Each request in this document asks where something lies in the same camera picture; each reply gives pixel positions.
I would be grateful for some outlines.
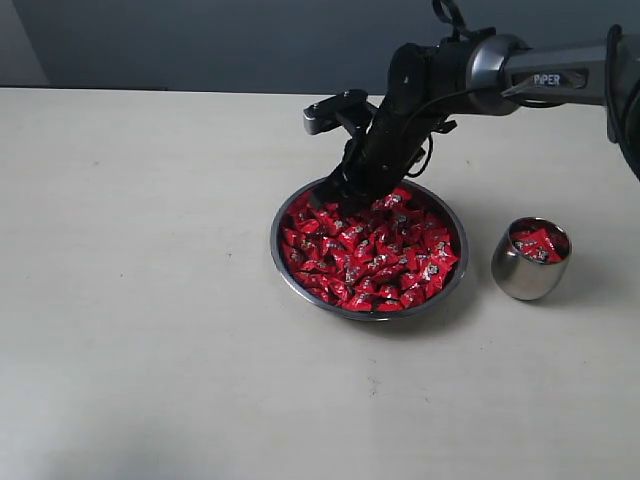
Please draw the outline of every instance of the table surface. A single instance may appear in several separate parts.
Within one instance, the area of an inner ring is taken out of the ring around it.
[[[346,140],[304,133],[316,98],[0,90],[0,478],[636,479],[640,185],[604,111],[458,118],[419,182],[467,276],[362,324],[269,255]],[[489,271],[528,215],[574,243],[536,304]]]

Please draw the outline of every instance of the metal cup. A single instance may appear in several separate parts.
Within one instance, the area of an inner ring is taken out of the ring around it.
[[[523,230],[544,228],[562,259],[544,263],[522,254],[512,235]],[[564,274],[571,257],[571,241],[566,232],[542,218],[526,217],[513,222],[503,235],[491,261],[491,273],[498,286],[518,300],[537,300],[551,292]]]

